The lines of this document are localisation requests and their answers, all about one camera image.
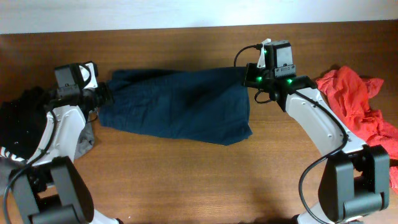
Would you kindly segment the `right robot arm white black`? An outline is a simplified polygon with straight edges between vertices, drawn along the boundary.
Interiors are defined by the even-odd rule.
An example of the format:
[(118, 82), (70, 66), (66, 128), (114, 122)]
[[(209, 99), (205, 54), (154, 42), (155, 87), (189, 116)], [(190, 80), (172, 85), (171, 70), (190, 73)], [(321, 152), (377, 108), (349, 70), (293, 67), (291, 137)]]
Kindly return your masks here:
[[(246, 65), (243, 86), (268, 93), (313, 141), (321, 158), (300, 176), (298, 192), (305, 212), (293, 223), (356, 223), (359, 218), (389, 206), (389, 156), (381, 146), (357, 137), (323, 101), (317, 84), (297, 76), (292, 46), (287, 40), (266, 39), (253, 48), (259, 60)], [(318, 202), (309, 207), (303, 181), (311, 169), (325, 162)]]

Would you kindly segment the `navy blue shorts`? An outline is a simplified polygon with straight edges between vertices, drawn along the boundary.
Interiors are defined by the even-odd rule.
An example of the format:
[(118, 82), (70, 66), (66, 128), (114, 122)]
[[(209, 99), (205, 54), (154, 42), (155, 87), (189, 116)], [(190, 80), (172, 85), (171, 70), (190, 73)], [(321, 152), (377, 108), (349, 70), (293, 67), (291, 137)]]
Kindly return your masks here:
[(243, 67), (116, 70), (102, 126), (160, 138), (231, 145), (252, 135)]

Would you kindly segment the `red mesh garment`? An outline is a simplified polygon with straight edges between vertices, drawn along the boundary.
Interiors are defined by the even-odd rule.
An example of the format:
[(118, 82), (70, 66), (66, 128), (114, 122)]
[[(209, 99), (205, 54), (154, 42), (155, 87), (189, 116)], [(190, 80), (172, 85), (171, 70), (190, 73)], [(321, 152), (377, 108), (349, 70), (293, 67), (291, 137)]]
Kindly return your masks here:
[(380, 78), (361, 78), (343, 66), (316, 80), (318, 89), (339, 119), (369, 146), (381, 145), (390, 159), (397, 160), (397, 128), (384, 120), (381, 110), (370, 107), (384, 83)]

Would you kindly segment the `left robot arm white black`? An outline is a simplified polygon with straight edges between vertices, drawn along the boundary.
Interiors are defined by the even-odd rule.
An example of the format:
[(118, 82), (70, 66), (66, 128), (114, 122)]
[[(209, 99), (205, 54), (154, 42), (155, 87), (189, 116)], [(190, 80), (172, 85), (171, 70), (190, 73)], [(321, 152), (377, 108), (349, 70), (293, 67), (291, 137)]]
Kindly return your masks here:
[(57, 86), (1, 104), (1, 159), (12, 164), (3, 196), (24, 223), (112, 223), (94, 207), (73, 165), (90, 114), (113, 102), (94, 62), (55, 69)]

